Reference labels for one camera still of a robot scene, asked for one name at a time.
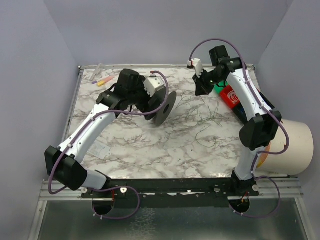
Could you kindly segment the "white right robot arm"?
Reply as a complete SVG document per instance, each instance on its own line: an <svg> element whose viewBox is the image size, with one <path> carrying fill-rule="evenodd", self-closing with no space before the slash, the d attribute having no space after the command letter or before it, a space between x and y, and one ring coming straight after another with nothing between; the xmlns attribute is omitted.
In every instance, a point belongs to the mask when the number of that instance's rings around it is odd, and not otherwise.
<svg viewBox="0 0 320 240"><path fill-rule="evenodd" d="M231 58L225 46L209 52L214 70L206 71L198 58L190 57L187 66L194 69L195 95L209 95L219 83L227 82L240 101L246 124L239 132L242 154L234 174L240 181L253 178L259 155L277 133L282 116L266 103L249 77L242 57Z"/></svg>

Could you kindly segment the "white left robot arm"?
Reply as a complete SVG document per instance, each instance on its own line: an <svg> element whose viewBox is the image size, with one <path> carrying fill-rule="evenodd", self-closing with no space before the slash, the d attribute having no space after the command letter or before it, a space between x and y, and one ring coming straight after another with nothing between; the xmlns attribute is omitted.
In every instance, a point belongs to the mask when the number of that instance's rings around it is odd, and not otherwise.
<svg viewBox="0 0 320 240"><path fill-rule="evenodd" d="M110 178L96 170L88 170L82 161L104 129L121 114L132 114L128 107L138 109L136 115L154 114L150 106L151 90L145 76L131 69L123 69L109 89L102 92L93 109L75 132L58 147L49 146L44 153L49 182L54 180L73 191L81 187L103 190Z"/></svg>

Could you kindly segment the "black cable spool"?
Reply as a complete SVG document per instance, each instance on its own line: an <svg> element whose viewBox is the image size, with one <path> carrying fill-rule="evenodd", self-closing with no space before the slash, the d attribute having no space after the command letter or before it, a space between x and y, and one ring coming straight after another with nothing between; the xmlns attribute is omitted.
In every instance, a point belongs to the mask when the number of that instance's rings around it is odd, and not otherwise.
<svg viewBox="0 0 320 240"><path fill-rule="evenodd" d="M164 101L166 95L166 87L163 86L160 90L157 90L156 93L150 98L149 102L147 103L146 112L151 112L157 109ZM144 118L146 121L153 121L155 126L161 126L168 116L170 115L177 99L177 93L175 91L171 92L168 95L167 101L164 106L156 113L145 115Z"/></svg>

